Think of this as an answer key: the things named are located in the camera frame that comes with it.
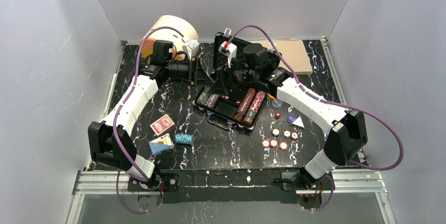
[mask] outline poker chip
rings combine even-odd
[[[287,122],[288,122],[289,124],[292,124],[295,120],[297,120],[297,116],[296,116],[296,115],[289,115],[289,116],[287,117]]]
[[[281,142],[279,143],[279,148],[280,148],[281,150],[287,150],[287,149],[288,149],[288,143],[287,143],[286,141],[281,141]]]
[[[271,130],[271,134],[272,134],[273,136],[280,136],[280,131],[279,131],[278,128],[273,128],[273,129]]]
[[[293,139],[295,141],[295,140],[297,140],[297,138],[299,138],[299,135],[297,134],[297,132],[291,133],[291,139]]]
[[[269,141],[268,140],[263,140],[262,141],[262,147],[264,147],[264,148],[268,148],[269,147]]]
[[[277,148],[277,145],[279,145],[279,144],[277,143],[277,141],[275,139],[271,139],[271,141],[269,141],[269,146],[271,148]]]
[[[272,105],[274,108],[281,108],[282,105],[283,105],[283,102],[282,102],[280,99],[273,99],[273,100],[271,101],[271,105]]]
[[[285,137],[285,138],[290,138],[290,137],[291,137],[291,132],[290,132],[289,130],[285,130],[285,131],[283,132],[283,137]]]

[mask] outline poker chip case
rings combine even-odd
[[[237,113],[239,103],[237,101],[242,101],[248,92],[248,87],[240,85],[238,89],[232,91],[227,97],[224,95],[218,95],[213,107],[207,107],[205,104],[201,104],[198,100],[201,93],[206,91],[206,87],[203,87],[197,95],[197,98],[193,101],[193,105],[198,107],[201,111],[206,112],[207,120],[209,123],[220,127],[225,130],[229,130],[231,126],[238,126],[240,128],[247,128],[248,130],[253,130],[254,125],[259,117],[263,106],[268,101],[268,97],[265,97],[260,105],[258,113],[254,116],[252,125],[248,125],[246,122],[237,121],[234,116]]]

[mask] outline metal base plate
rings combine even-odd
[[[159,176],[161,177],[161,180],[164,181],[164,191],[178,191],[178,183],[179,183],[179,176],[177,173],[160,173]],[[128,191],[147,191],[147,189],[144,189],[139,184],[139,181],[130,178],[128,181]]]
[[[282,172],[280,177],[282,179],[290,179],[292,181],[295,181],[298,176],[299,172]],[[290,183],[282,183],[282,187],[285,191],[307,190],[304,186]]]

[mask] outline red poker chip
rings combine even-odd
[[[291,132],[290,132],[289,130],[285,130],[285,131],[282,133],[282,135],[283,135],[283,137],[285,137],[285,138],[290,138],[290,137],[291,137]]]
[[[281,141],[281,142],[279,143],[279,148],[280,148],[281,150],[287,150],[287,149],[288,149],[288,143],[287,143],[286,141]]]
[[[273,128],[273,129],[271,130],[271,134],[272,134],[273,136],[278,137],[278,136],[280,136],[280,130],[279,130],[278,128]]]
[[[277,148],[278,145],[279,144],[277,143],[277,140],[275,140],[275,139],[271,139],[271,141],[269,141],[269,146],[271,148]]]
[[[297,134],[297,132],[292,132],[291,133],[291,138],[295,141],[299,138],[299,135]]]
[[[268,148],[269,147],[269,141],[268,140],[263,140],[262,141],[262,147]]]

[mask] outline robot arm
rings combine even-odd
[[[234,60],[237,47],[226,42],[219,46],[218,52],[225,54],[231,62],[228,61],[227,67],[217,68],[218,76],[211,92],[228,95],[228,91],[240,83],[265,91],[294,106],[327,135],[323,150],[300,169],[296,183],[311,187],[324,174],[346,165],[367,143],[363,113],[321,102],[324,100],[322,96],[296,83],[290,72],[272,67],[267,50],[260,44],[239,48],[245,54],[248,68],[240,66]]]
[[[277,88],[277,98],[283,100],[314,121],[327,135],[319,151],[300,170],[298,182],[311,187],[324,174],[347,162],[367,143],[364,114],[320,102],[323,97],[307,87],[303,90],[293,78],[287,78]]]
[[[103,119],[103,123],[108,128],[113,128],[113,120],[116,115],[116,110],[119,106],[123,106],[116,121],[116,125],[122,126],[122,130],[125,131],[125,134],[129,136],[131,131],[133,130],[133,126],[135,125],[136,120],[139,115],[143,111],[146,104],[149,100],[158,92],[158,85],[155,80],[150,79],[149,76],[140,75],[134,85],[133,93],[129,97],[129,99],[124,104],[124,99],[127,97],[128,93],[132,90],[134,81],[132,80],[131,86],[128,87],[126,93],[123,95],[119,103],[115,106],[115,108]],[[141,157],[140,155],[136,155],[134,157],[135,163],[141,168],[141,170],[145,173],[145,175],[150,178],[155,169],[155,165]],[[136,169],[135,166],[131,165],[129,169],[125,170],[128,174],[135,175],[137,177],[144,177],[143,174]]]

